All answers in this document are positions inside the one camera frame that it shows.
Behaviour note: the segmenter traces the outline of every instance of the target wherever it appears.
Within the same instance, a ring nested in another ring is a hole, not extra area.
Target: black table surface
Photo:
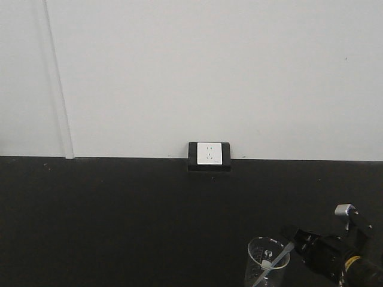
[[[374,225],[383,251],[383,163],[0,157],[0,286],[243,286],[247,243],[296,224],[341,232],[336,205]],[[334,286],[293,252],[283,286]]]

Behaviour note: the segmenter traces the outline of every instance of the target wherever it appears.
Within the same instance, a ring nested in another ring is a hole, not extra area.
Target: clear plastic cup
[[[283,244],[268,237],[256,237],[249,242],[247,249],[249,256],[245,273],[245,287],[252,287],[265,270],[268,271],[268,274],[256,286],[281,286],[285,267],[290,261],[290,253],[282,257],[274,267],[271,267],[271,263],[284,249]]]

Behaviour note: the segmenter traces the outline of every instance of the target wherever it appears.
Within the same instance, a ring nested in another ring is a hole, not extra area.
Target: electrical outlet
[[[198,142],[197,164],[222,165],[222,144],[220,142]]]

